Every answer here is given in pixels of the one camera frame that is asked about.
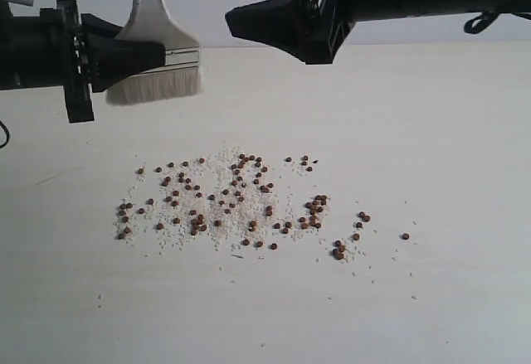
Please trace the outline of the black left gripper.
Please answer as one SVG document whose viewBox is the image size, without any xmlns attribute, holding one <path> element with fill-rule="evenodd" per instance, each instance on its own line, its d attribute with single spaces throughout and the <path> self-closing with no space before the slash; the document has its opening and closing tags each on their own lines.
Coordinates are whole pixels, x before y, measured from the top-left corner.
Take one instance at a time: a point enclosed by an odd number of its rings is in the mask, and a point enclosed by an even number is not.
<svg viewBox="0 0 531 364">
<path fill-rule="evenodd" d="M 60 86 L 69 122 L 92 122 L 89 83 L 94 92 L 103 92 L 164 65 L 164 45 L 119 40 L 121 30 L 91 13 L 79 15 L 75 0 L 58 0 L 30 17 L 14 16 L 3 2 L 1 89 Z"/>
</svg>

